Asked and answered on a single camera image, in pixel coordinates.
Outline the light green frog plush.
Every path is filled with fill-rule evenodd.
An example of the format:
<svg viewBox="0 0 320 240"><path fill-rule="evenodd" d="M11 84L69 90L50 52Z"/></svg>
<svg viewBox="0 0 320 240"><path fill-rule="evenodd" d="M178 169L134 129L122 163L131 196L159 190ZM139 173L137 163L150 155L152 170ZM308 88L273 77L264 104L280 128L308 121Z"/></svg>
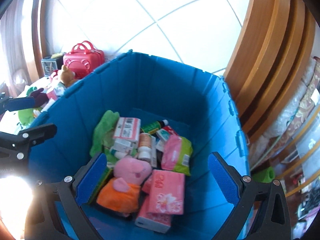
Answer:
<svg viewBox="0 0 320 240"><path fill-rule="evenodd" d="M40 114L42 108L29 108L18 111L18 119L23 127L28 127Z"/></svg>

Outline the orange dress pig plush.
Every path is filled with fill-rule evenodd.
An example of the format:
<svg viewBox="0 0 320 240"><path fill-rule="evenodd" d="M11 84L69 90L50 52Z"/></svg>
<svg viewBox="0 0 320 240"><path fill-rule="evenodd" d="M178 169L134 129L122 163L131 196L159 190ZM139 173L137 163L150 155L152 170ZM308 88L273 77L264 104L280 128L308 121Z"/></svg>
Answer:
<svg viewBox="0 0 320 240"><path fill-rule="evenodd" d="M113 178L100 190L96 203L105 209L127 217L139 210L142 184L151 175L151 165L133 157L117 161Z"/></svg>

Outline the white medicine bottle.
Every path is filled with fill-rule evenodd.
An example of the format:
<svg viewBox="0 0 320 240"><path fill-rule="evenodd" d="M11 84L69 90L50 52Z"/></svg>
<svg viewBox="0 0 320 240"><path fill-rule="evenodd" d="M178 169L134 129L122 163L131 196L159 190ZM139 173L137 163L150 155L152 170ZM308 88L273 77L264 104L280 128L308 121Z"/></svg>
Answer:
<svg viewBox="0 0 320 240"><path fill-rule="evenodd" d="M114 148L110 149L110 153L119 160L129 156L128 153L120 152L118 150L115 150Z"/></svg>

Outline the pink white tissue box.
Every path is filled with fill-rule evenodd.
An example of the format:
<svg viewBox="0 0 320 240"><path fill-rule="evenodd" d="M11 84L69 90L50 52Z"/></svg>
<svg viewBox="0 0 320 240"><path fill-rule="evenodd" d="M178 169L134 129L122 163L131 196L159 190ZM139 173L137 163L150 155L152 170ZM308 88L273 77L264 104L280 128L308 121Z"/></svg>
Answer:
<svg viewBox="0 0 320 240"><path fill-rule="evenodd" d="M136 144L139 140L141 120L139 118L120 117L113 138L123 139Z"/></svg>

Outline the pink tissue pack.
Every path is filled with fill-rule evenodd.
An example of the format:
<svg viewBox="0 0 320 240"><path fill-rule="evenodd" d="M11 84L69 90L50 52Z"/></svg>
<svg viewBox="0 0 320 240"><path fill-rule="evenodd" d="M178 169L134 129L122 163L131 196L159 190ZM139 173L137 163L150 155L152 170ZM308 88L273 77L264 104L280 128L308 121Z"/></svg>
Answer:
<svg viewBox="0 0 320 240"><path fill-rule="evenodd" d="M136 217L135 225L140 228L148 229L154 232L167 233L168 230L171 228L171 215L150 213L148 211L151 182L152 176L149 176L149 178L145 181L142 187L144 200Z"/></svg>
<svg viewBox="0 0 320 240"><path fill-rule="evenodd" d="M153 170L149 192L149 213L182 215L184 213L185 175Z"/></svg>

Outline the pink green wipes pack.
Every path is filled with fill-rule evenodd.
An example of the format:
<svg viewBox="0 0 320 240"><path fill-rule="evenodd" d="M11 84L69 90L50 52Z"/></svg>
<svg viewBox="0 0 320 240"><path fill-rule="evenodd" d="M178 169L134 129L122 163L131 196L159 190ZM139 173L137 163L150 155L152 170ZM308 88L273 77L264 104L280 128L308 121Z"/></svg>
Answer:
<svg viewBox="0 0 320 240"><path fill-rule="evenodd" d="M190 176L189 161L192 153L193 147L187 138L171 135L164 145L161 168Z"/></svg>

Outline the maroon knit sock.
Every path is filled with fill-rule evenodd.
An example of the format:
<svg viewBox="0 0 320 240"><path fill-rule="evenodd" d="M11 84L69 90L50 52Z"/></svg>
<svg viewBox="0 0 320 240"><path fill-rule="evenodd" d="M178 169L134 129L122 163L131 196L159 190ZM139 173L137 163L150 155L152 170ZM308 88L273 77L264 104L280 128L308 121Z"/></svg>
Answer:
<svg viewBox="0 0 320 240"><path fill-rule="evenodd" d="M29 97L33 98L35 101L33 106L34 108L42 107L43 105L47 104L49 101L49 98L46 92L44 91L44 88L40 88L35 91L32 91Z"/></svg>

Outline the brown teddy bear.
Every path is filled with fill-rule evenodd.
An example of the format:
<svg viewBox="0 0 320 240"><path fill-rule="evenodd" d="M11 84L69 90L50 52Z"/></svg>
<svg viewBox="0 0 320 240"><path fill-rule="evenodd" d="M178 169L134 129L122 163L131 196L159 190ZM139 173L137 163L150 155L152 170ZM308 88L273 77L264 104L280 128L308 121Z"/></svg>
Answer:
<svg viewBox="0 0 320 240"><path fill-rule="evenodd" d="M61 69L57 72L59 81L66 87L71 87L78 81L75 73L72 72L67 66L62 65Z"/></svg>

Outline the red toy suitcase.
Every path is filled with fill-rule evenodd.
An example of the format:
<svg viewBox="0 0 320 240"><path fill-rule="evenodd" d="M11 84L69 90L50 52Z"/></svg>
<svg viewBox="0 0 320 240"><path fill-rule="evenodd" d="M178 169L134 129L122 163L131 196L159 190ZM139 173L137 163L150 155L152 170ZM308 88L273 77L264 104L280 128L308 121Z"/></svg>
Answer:
<svg viewBox="0 0 320 240"><path fill-rule="evenodd" d="M96 49L89 41L77 43L63 56L63 64L75 74L76 79L86 77L104 63L104 52Z"/></svg>

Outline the orange label pill bottle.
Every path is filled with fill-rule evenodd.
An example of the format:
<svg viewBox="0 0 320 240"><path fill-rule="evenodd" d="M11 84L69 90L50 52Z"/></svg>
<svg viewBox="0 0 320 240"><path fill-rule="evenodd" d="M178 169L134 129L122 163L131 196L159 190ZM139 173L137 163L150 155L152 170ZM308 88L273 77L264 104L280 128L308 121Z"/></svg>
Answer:
<svg viewBox="0 0 320 240"><path fill-rule="evenodd" d="M140 133L138 143L138 159L150 162L152 139L149 133Z"/></svg>

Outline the green glass bottle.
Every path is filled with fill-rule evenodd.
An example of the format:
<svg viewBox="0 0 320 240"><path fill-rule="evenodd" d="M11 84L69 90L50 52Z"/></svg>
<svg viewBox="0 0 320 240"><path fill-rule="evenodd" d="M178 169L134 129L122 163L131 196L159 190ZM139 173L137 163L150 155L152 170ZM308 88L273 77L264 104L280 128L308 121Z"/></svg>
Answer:
<svg viewBox="0 0 320 240"><path fill-rule="evenodd" d="M168 120L157 120L140 128L141 133L155 134L157 131L169 124Z"/></svg>

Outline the red tylenol box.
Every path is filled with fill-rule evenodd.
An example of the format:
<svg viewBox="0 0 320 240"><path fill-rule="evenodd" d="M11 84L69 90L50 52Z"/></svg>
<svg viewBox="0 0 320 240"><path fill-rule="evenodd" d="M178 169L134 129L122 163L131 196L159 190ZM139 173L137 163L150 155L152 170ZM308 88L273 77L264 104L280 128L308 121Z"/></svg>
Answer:
<svg viewBox="0 0 320 240"><path fill-rule="evenodd" d="M170 126L164 126L156 132L157 137L163 142L167 142L171 135L178 135Z"/></svg>

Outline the blue plastic storage crate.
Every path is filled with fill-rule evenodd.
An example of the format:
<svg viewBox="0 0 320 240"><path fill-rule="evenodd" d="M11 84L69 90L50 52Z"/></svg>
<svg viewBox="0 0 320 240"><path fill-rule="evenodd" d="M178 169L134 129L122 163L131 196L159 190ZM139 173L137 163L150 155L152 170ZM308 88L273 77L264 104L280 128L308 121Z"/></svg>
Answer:
<svg viewBox="0 0 320 240"><path fill-rule="evenodd" d="M192 143L185 207L170 230L155 233L131 220L93 206L83 211L104 239L211 239L233 206L208 169L218 152L242 175L249 173L246 137L229 89L220 77L200 69L141 53L128 52L103 64L68 88L33 125L53 123L55 137L34 146L29 155L30 181L55 183L89 162L93 130L106 111L135 117L143 125L167 120Z"/></svg>

